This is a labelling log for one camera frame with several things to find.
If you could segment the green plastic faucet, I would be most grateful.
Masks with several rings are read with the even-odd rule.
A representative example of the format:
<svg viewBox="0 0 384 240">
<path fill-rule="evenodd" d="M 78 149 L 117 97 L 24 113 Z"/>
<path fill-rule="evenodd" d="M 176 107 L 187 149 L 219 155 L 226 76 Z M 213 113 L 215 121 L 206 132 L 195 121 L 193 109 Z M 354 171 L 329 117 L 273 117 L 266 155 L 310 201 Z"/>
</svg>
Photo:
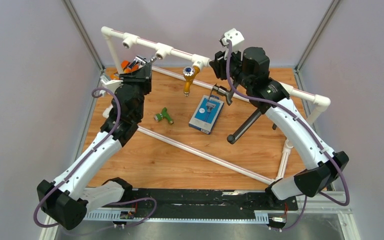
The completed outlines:
<svg viewBox="0 0 384 240">
<path fill-rule="evenodd" d="M 157 122 L 161 122 L 163 119 L 166 119 L 170 125 L 174 124 L 174 120 L 171 118 L 171 116 L 168 113 L 168 110 L 166 107 L 164 107 L 160 113 L 156 113 L 154 115 L 154 119 Z"/>
</svg>

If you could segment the chrome metal faucet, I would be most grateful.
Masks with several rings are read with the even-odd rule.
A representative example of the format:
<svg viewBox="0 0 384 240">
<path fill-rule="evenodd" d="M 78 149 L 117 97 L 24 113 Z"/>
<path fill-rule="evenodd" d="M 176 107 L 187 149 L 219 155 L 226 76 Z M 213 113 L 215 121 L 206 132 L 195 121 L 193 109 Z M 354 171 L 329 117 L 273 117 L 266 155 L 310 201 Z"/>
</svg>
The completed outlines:
<svg viewBox="0 0 384 240">
<path fill-rule="evenodd" d="M 139 68 L 141 68 L 142 66 L 146 65 L 146 64 L 151 64 L 151 63 L 154 63 L 156 60 L 157 60 L 157 56 L 154 55 L 152 56 L 150 59 L 147 59 L 145 57 L 141 57 L 139 55 L 137 55 L 132 62 L 129 62 L 126 66 L 125 66 L 125 70 L 128 70 L 129 72 L 134 72 L 136 70 L 138 70 Z"/>
</svg>

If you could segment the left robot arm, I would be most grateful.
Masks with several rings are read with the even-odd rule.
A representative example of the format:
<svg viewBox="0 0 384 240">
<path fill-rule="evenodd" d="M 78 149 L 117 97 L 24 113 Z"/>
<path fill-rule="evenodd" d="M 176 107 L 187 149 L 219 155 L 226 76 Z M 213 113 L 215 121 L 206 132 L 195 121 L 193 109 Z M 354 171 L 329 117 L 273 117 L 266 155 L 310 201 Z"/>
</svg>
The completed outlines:
<svg viewBox="0 0 384 240">
<path fill-rule="evenodd" d="M 156 57 L 137 56 L 133 61 L 139 68 L 120 74 L 113 86 L 92 90 L 93 98 L 104 93 L 112 96 L 112 109 L 93 142 L 73 164 L 52 181 L 43 180 L 37 186 L 39 204 L 33 220 L 39 227 L 37 214 L 42 210 L 66 230 L 76 228 L 86 214 L 112 203 L 127 207 L 133 201 L 132 186 L 116 177 L 91 189 L 86 186 L 98 170 L 132 138 L 144 117 L 145 96 L 152 91 L 152 66 Z"/>
</svg>

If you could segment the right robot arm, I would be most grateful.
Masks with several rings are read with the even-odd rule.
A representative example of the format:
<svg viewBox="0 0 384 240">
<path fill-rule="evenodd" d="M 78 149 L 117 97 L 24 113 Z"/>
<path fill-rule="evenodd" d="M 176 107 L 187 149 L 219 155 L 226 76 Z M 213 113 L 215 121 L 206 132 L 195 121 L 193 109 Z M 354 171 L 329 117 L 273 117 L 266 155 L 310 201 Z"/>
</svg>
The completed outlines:
<svg viewBox="0 0 384 240">
<path fill-rule="evenodd" d="M 264 49 L 248 47 L 243 52 L 218 51 L 209 65 L 218 79 L 228 81 L 232 91 L 236 92 L 237 86 L 245 88 L 246 93 L 239 93 L 239 96 L 256 107 L 249 122 L 229 135 L 228 141 L 234 144 L 255 119 L 266 115 L 283 132 L 305 165 L 305 170 L 276 180 L 266 188 L 266 205 L 276 210 L 289 197 L 314 197 L 340 179 L 346 199 L 338 204 L 347 206 L 350 193 L 343 170 L 349 162 L 348 155 L 326 144 L 302 117 L 286 88 L 270 77 L 270 59 Z"/>
</svg>

